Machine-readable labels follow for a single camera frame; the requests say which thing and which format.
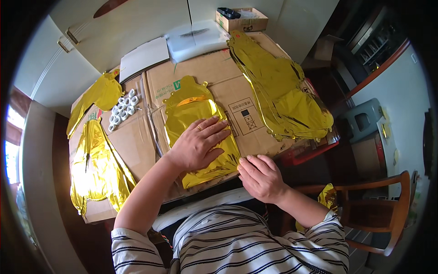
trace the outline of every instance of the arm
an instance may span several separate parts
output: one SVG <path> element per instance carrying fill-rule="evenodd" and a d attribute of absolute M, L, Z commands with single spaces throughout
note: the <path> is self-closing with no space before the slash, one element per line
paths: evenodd
<path fill-rule="evenodd" d="M 265 155 L 248 155 L 240 158 L 237 167 L 244 188 L 254 198 L 273 203 L 294 217 L 303 227 L 309 228 L 325 219 L 329 209 L 294 190 L 283 182 L 274 161 Z"/>
<path fill-rule="evenodd" d="M 164 196 L 182 172 L 207 167 L 224 151 L 212 149 L 231 131 L 227 121 L 213 116 L 191 124 L 166 153 L 140 180 L 116 217 L 114 229 L 127 228 L 145 235 L 152 226 Z"/>

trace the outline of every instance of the wooden chair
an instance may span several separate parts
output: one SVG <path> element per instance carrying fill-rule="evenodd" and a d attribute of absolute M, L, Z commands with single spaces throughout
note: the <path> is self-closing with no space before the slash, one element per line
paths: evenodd
<path fill-rule="evenodd" d="M 401 193 L 398 201 L 376 199 L 349 200 L 349 190 L 373 189 L 398 182 L 401 183 Z M 304 185 L 295 187 L 294 189 L 303 194 L 314 194 L 320 193 L 324 187 L 325 185 Z M 338 191 L 338 199 L 340 197 L 343 199 L 343 210 L 341 214 L 341 223 L 343 226 L 368 232 L 391 232 L 391 239 L 385 249 L 346 239 L 347 243 L 354 248 L 389 256 L 400 239 L 409 212 L 409 172 L 404 171 L 400 175 L 380 181 L 354 185 L 334 185 L 334 187 L 336 191 Z"/>

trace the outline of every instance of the gray plastic stool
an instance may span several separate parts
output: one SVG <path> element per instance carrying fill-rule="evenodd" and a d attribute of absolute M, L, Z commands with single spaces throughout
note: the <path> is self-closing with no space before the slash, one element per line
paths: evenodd
<path fill-rule="evenodd" d="M 339 118 L 348 121 L 353 133 L 350 143 L 353 144 L 378 130 L 377 122 L 382 116 L 379 100 L 373 98 L 343 113 Z"/>

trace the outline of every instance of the cabinet handle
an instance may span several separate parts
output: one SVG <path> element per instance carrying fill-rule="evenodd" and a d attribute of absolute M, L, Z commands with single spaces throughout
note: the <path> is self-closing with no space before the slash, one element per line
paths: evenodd
<path fill-rule="evenodd" d="M 61 41 L 60 40 L 58 40 L 58 45 L 66 52 L 66 53 L 69 53 L 70 51 L 64 46 L 64 44 L 63 43 L 61 43 Z"/>
<path fill-rule="evenodd" d="M 70 39 L 73 41 L 73 43 L 75 43 L 76 45 L 79 44 L 79 41 L 76 39 L 76 37 L 73 36 L 73 34 L 70 32 L 70 28 L 68 28 L 65 31 L 65 34 L 68 35 L 68 37 L 70 37 Z"/>

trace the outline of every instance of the deflated foil balloon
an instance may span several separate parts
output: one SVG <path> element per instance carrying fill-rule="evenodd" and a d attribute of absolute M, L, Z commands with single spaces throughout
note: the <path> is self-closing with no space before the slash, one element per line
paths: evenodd
<path fill-rule="evenodd" d="M 82 95 L 82 98 L 70 114 L 70 120 L 67 126 L 67 137 L 69 139 L 76 130 L 85 112 L 92 104 L 95 104 L 102 111 L 109 111 L 113 106 L 117 105 L 118 99 L 124 95 L 122 86 L 115 80 L 115 77 L 119 74 L 119 69 L 111 73 L 104 73 L 87 92 Z"/>
<path fill-rule="evenodd" d="M 136 185 L 100 120 L 90 120 L 84 125 L 71 166 L 70 196 L 79 215 L 87 212 L 87 199 L 108 198 L 118 212 Z"/>
<path fill-rule="evenodd" d="M 318 196 L 318 203 L 332 210 L 338 212 L 338 205 L 336 204 L 336 190 L 332 184 L 327 184 Z M 297 231 L 304 233 L 303 226 L 295 221 Z"/>
<path fill-rule="evenodd" d="M 322 101 L 300 88 L 301 67 L 292 60 L 275 58 L 253 39 L 233 30 L 230 55 L 250 83 L 256 108 L 268 133 L 283 138 L 319 142 L 333 125 L 333 116 Z"/>
<path fill-rule="evenodd" d="M 198 85 L 192 76 L 181 79 L 181 89 L 172 92 L 166 104 L 166 135 L 169 146 L 172 147 L 181 134 L 191 123 L 201 118 L 219 116 L 226 120 L 226 115 L 214 101 L 213 95 L 207 89 L 207 82 Z M 240 153 L 233 135 L 229 135 L 216 147 L 225 152 L 204 169 L 187 173 L 182 179 L 185 189 L 227 175 L 237 170 Z"/>

